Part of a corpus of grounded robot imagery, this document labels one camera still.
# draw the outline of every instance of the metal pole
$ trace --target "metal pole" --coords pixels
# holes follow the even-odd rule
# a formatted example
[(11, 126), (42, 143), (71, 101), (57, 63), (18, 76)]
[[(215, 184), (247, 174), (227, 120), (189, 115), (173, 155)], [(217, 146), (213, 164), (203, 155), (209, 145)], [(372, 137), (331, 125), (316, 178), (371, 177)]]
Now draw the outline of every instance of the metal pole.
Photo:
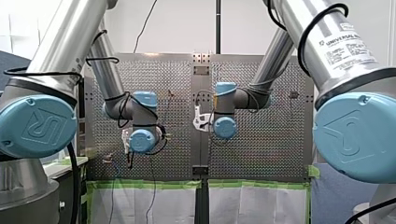
[(221, 0), (216, 0), (216, 54), (221, 54)]

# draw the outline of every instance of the industrial robot arm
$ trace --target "industrial robot arm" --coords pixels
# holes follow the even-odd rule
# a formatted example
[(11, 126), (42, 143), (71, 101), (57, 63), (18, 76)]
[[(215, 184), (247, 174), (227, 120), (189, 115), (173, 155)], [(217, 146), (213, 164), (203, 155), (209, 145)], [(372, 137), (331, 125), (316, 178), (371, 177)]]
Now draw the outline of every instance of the industrial robot arm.
[(381, 83), (394, 79), (396, 68), (375, 59), (347, 20), (346, 5), (328, 0), (269, 3), (281, 19), (278, 23), (284, 25), (276, 31), (247, 88), (217, 83), (214, 133), (224, 139), (233, 137), (236, 108), (260, 109), (268, 104), (271, 84), (287, 65), (294, 46), (300, 66), (319, 90), (313, 135), (320, 154), (354, 179), (395, 183), (396, 93), (381, 90)]
[(74, 138), (75, 86), (91, 49), (90, 63), (113, 119), (132, 119), (132, 150), (150, 151), (158, 141), (156, 95), (124, 92), (106, 34), (95, 39), (108, 8), (117, 0), (63, 0), (24, 77), (15, 74), (0, 98), (0, 153), (11, 158), (43, 158)]
[(157, 124), (157, 95), (152, 91), (125, 91), (116, 66), (117, 58), (112, 57), (113, 50), (106, 29), (101, 25), (99, 33), (92, 43), (87, 64), (92, 67), (98, 86), (105, 98), (103, 112), (119, 122), (131, 120), (134, 132), (129, 137), (129, 149), (136, 153), (148, 153), (164, 139), (165, 130)]

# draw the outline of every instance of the light blue joint cap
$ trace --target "light blue joint cap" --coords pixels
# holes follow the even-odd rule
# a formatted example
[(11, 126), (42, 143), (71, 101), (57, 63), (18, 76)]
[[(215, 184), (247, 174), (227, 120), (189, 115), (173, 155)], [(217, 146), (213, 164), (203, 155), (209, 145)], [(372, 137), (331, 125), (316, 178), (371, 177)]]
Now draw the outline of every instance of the light blue joint cap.
[(145, 129), (138, 129), (129, 137), (129, 146), (132, 152), (142, 154), (149, 152), (155, 147), (155, 137)]
[(0, 151), (15, 158), (44, 158), (74, 138), (73, 108), (49, 95), (20, 98), (0, 111)]
[(157, 94), (153, 91), (135, 91), (134, 98), (147, 107), (157, 107)]
[(230, 139), (236, 134), (236, 123), (229, 117), (222, 117), (215, 121), (213, 129), (217, 137)]
[(318, 111), (315, 144), (337, 171), (359, 181), (396, 183), (396, 100), (349, 92)]
[(236, 83), (234, 82), (218, 82), (216, 83), (216, 95), (226, 95), (233, 91), (236, 91)]

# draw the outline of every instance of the white wall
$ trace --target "white wall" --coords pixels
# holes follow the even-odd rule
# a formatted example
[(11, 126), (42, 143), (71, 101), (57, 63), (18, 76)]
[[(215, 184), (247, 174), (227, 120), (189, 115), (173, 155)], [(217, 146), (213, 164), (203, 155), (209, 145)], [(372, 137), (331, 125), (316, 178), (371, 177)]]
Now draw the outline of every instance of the white wall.
[[(343, 0), (349, 5), (350, 21), (384, 64), (392, 63), (390, 54), (396, 51), (390, 49), (394, 41), (390, 31), (395, 25), (390, 23), (394, 1)], [(158, 1), (137, 52), (215, 51), (215, 3), (216, 0)], [(133, 51), (151, 4), (151, 0), (119, 0), (117, 7), (107, 12), (106, 26), (116, 51)], [(264, 54), (275, 29), (262, 0), (222, 1), (222, 53)]]
[(0, 50), (32, 59), (61, 0), (0, 0)]
[[(0, 0), (0, 50), (32, 58), (60, 1)], [(343, 1), (375, 57), (396, 64), (396, 0)], [(133, 52), (152, 2), (119, 0), (107, 12), (106, 26), (116, 51)], [(215, 4), (216, 0), (159, 0), (137, 52), (215, 51)], [(222, 1), (222, 53), (264, 54), (275, 29), (262, 0)]]

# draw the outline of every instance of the perforated metal panel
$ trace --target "perforated metal panel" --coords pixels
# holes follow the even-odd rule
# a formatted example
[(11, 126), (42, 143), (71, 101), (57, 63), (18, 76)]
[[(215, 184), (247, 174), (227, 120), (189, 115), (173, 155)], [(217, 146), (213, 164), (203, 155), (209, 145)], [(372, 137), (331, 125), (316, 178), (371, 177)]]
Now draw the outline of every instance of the perforated metal panel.
[[(155, 91), (158, 94), (158, 115), (172, 140), (152, 162), (157, 179), (191, 179), (196, 148), (209, 152), (210, 178), (246, 178), (302, 181), (305, 166), (310, 161), (313, 85), (303, 75), (293, 59), (285, 74), (274, 86), (274, 103), (257, 114), (236, 111), (238, 134), (224, 146), (213, 142), (192, 146), (191, 138), (199, 137), (192, 126), (193, 101), (191, 55), (121, 54), (119, 69), (126, 91)], [(254, 76), (262, 56), (211, 57), (211, 76), (207, 82), (234, 81), (246, 86)], [(168, 91), (175, 96), (168, 105)], [(290, 99), (290, 92), (300, 96)], [(112, 178), (116, 169), (103, 164), (102, 158), (115, 153), (120, 177), (151, 179), (147, 156), (135, 156), (134, 169), (126, 167), (121, 130), (115, 120), (105, 119), (101, 107), (103, 98), (96, 83), (92, 83), (92, 101), (88, 100), (87, 125), (92, 126), (95, 157), (91, 161), (92, 179)]]
[[(234, 81), (246, 86), (260, 61), (233, 56), (212, 58), (212, 84)], [(293, 59), (273, 86), (272, 105), (256, 114), (236, 110), (237, 135), (227, 143), (212, 138), (209, 152), (210, 178), (303, 180), (310, 150), (312, 83)], [(297, 91), (299, 97), (291, 99)]]
[[(155, 91), (158, 96), (159, 122), (172, 134), (166, 149), (152, 156), (157, 179), (191, 179), (190, 163), (190, 80), (191, 56), (151, 58), (145, 55), (120, 55), (118, 65), (126, 91)], [(111, 165), (103, 164), (102, 158), (115, 153), (115, 163), (120, 177), (151, 179), (149, 157), (134, 156), (134, 168), (129, 170), (117, 122), (105, 119), (101, 111), (104, 100), (98, 85), (93, 86), (93, 136), (96, 158), (91, 163), (91, 177), (110, 178), (116, 174)]]

